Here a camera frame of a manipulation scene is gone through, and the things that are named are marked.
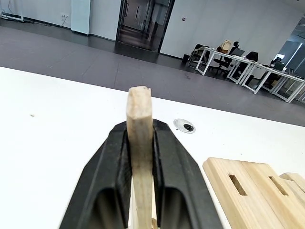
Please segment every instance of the white table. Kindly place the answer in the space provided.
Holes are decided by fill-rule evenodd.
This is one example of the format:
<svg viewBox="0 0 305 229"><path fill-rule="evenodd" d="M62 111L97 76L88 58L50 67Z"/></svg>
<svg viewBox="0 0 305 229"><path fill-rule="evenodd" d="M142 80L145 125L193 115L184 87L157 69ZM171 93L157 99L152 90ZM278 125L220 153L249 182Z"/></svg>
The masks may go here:
<svg viewBox="0 0 305 229"><path fill-rule="evenodd" d="M199 69L199 65L200 65L200 63L201 63L201 61L202 61L202 59L203 59L203 57L204 57L206 51L210 51L210 56L209 56L209 60L208 60L208 62L207 62L207 64L206 64L206 67L205 67L204 71L201 71L201 70ZM227 58L233 59L233 60L235 61L233 67L231 68L231 70L229 71L229 73L228 73L228 75L227 75L227 78L229 78L230 80L232 80L232 81L235 82L236 84L238 84L238 83L240 82L240 80L243 79L244 75L247 74L248 70L251 69L251 68L252 68L252 65L253 65L253 62L252 62L252 61L250 61L250 60L248 60L248 59L245 60L243 57L231 56L231 55L228 55L228 54L224 54L224 53L218 52L218 51L215 50L215 49L205 47L205 49L204 49L204 51L203 51L203 53L202 53L202 55L201 55L201 57L200 57L200 60L199 60L199 62L198 62L198 64L197 64L197 66L196 66L195 69L196 69L197 71L199 71L202 75L205 75L205 73L206 73L206 71L208 70L208 68L209 68L209 66L210 66L210 64L211 64L211 62L212 62L212 60L213 60L213 58L214 58L215 55L227 57ZM241 75L241 76L238 78L238 80L237 80L237 79L233 78L232 76L233 76L234 73L236 72L236 70L237 70L237 68L238 68L238 66L239 66L239 64L240 64L241 62L244 62L244 63L246 63L246 64L248 64L248 65L247 65L246 69L244 70L244 72L242 73L242 75Z"/></svg>
<svg viewBox="0 0 305 229"><path fill-rule="evenodd" d="M256 89L252 89L251 87L247 86L246 85L246 82L247 80L249 79L249 77L251 76L253 70L255 68L261 68L261 69L264 69L267 71L267 74L263 77L262 81L259 83L258 87ZM270 76L271 73L275 73L279 76L281 76L281 79L278 81L278 83L272 88L272 89L268 89L266 87L264 87L264 83L266 82L266 80L268 79L268 77ZM280 95L278 93L278 91L281 89L281 87L285 84L285 82L287 81L287 79L292 79L296 82L299 82L299 86L295 89L295 91L289 96L289 98L285 98L283 97L282 95ZM300 93L300 91L304 88L305 86L305 80L301 79L301 78L298 78L298 77L295 77L295 76L292 76L292 75L288 75L286 73L283 73L283 72L280 72L280 71L277 71L275 69L272 69L272 68L269 68L269 67L266 67L266 66L263 66L262 64L258 64L258 63L255 63L251 69L251 71L244 76L244 78L241 80L242 82L242 86L253 91L254 94L257 94L257 92L263 87L265 88L266 90L268 90L270 93L280 97L281 99L285 100L285 102L287 103L291 103L294 98Z"/></svg>
<svg viewBox="0 0 305 229"><path fill-rule="evenodd" d="M0 228L59 227L83 167L126 119L126 101L126 92L0 67ZM152 105L153 117L168 123L200 166L225 229L201 167L208 157L305 176L304 127L158 98ZM196 132L176 130L175 118Z"/></svg>

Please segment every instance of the rectangular slot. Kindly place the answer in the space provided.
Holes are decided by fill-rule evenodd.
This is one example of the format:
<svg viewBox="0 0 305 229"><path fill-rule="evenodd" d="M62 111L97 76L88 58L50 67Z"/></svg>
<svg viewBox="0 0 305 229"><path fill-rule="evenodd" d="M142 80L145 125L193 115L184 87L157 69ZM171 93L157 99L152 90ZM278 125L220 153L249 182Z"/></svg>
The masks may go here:
<svg viewBox="0 0 305 229"><path fill-rule="evenodd" d="M240 185L239 181L237 180L236 176L229 174L231 181L233 182L235 188L242 196L247 196L246 192L244 191L243 187Z"/></svg>
<svg viewBox="0 0 305 229"><path fill-rule="evenodd" d="M283 187L276 181L276 179L274 177L269 177L270 180L272 180L272 182L275 184L275 186L277 187L278 190L280 190L280 192L284 195L284 196L288 196L288 193L283 189Z"/></svg>

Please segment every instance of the door frame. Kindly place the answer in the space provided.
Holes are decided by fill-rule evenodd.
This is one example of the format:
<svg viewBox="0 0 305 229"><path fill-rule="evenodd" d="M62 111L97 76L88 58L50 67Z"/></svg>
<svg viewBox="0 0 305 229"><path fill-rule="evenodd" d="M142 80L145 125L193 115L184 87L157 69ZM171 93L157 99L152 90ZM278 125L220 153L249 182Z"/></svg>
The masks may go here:
<svg viewBox="0 0 305 229"><path fill-rule="evenodd" d="M121 21L121 16L122 16L122 14L124 14L124 11L125 11L124 5L125 5L126 1L127 0L121 0L119 22L118 22L118 27L117 27L117 31L116 31L116 38L115 38L116 42L119 42L120 22L122 24L124 23L124 19ZM158 48L157 51L154 51L154 52L160 53L160 50L161 50L161 47L162 47L162 44L163 44L163 40L164 40L164 37L165 37L165 33L166 33L166 30L167 30L167 26L168 26L168 23L169 23L169 20L171 18L171 14L172 14L172 11L173 11L174 4L175 4L175 0L170 0L169 7L168 7L168 10L167 10L167 13L166 13L165 26L164 26L163 34L162 34L162 37L161 37L161 40L160 40L159 48Z"/></svg>
<svg viewBox="0 0 305 229"><path fill-rule="evenodd" d="M164 40L165 33L166 33L166 30L167 30L168 22L170 21L170 18L171 18L171 14L172 14L172 11L173 11L174 4L175 4L175 0L170 0L168 10L167 10L167 13L166 13L167 15L166 15L166 19L165 19L165 26L164 26L163 34L162 34L160 44L159 44L159 48L158 48L158 53L160 53L160 50L161 50L161 47L162 47L162 44L163 44L163 40Z"/></svg>

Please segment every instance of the wooden board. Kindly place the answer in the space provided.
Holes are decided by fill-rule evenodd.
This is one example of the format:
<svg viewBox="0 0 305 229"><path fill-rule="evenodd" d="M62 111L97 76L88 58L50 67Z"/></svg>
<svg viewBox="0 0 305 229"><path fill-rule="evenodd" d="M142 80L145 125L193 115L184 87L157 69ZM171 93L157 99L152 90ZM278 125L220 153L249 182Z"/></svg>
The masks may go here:
<svg viewBox="0 0 305 229"><path fill-rule="evenodd" d="M305 209L268 164L242 162L284 228L305 228Z"/></svg>
<svg viewBox="0 0 305 229"><path fill-rule="evenodd" d="M301 177L301 175L297 173L284 173L280 177L286 180L294 181L300 187L300 189L305 192L305 180L303 177Z"/></svg>
<svg viewBox="0 0 305 229"><path fill-rule="evenodd" d="M267 164L209 158L203 164L233 229L305 228L305 211Z"/></svg>
<svg viewBox="0 0 305 229"><path fill-rule="evenodd" d="M133 183L133 229L152 228L153 119L151 90L129 89L127 134L130 144Z"/></svg>
<svg viewBox="0 0 305 229"><path fill-rule="evenodd" d="M305 208L305 192L303 192L303 190L294 181L286 179L283 180L286 182L291 191L293 191L294 195L298 198L299 202Z"/></svg>
<svg viewBox="0 0 305 229"><path fill-rule="evenodd" d="M240 161L209 158L203 168L232 229L284 228Z"/></svg>

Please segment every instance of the computer monitor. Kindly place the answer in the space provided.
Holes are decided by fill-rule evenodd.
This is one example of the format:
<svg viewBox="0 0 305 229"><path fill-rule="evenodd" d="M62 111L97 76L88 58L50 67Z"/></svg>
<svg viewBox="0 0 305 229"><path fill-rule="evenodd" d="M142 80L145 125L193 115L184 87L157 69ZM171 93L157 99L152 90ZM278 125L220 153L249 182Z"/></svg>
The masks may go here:
<svg viewBox="0 0 305 229"><path fill-rule="evenodd" d="M231 55L232 56L242 56L243 55L243 53L244 53L244 50L241 50L241 49L235 49L232 53L231 53Z"/></svg>

